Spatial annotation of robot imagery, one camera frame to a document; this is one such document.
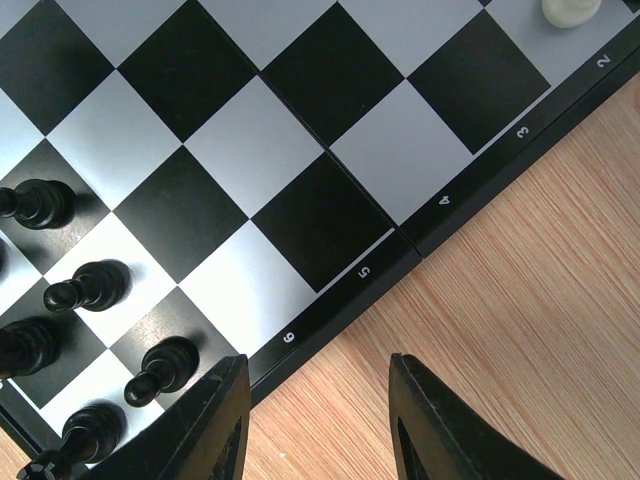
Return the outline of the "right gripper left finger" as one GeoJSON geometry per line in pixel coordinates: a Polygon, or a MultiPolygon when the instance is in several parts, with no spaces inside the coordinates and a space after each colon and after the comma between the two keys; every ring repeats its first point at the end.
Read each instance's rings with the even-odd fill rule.
{"type": "Polygon", "coordinates": [[[86,479],[241,479],[250,417],[248,359],[226,356],[86,479]]]}

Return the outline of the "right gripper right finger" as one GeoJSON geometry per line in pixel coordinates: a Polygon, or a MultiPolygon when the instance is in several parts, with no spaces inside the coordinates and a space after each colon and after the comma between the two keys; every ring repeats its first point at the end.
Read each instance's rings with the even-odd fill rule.
{"type": "Polygon", "coordinates": [[[560,477],[492,427],[413,355],[391,355],[388,397],[400,479],[560,477]]]}

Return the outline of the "black rook piece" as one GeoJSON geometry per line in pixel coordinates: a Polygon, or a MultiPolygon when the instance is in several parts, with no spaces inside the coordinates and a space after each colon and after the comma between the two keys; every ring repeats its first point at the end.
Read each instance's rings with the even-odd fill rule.
{"type": "Polygon", "coordinates": [[[79,464],[106,459],[126,432],[124,411],[111,402],[94,402],[65,422],[59,448],[43,451],[16,474],[17,479],[69,479],[79,464]]]}

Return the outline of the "black and white chessboard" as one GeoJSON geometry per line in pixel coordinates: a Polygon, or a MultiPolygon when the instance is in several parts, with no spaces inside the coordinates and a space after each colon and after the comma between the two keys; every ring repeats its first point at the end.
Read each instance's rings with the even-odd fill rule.
{"type": "Polygon", "coordinates": [[[2,428],[55,448],[178,335],[201,371],[246,355],[261,401],[638,69],[635,1],[570,29],[538,1],[3,2],[1,188],[76,207],[1,217],[1,322],[60,342],[2,428]],[[107,259],[119,303],[45,308],[107,259]]]}

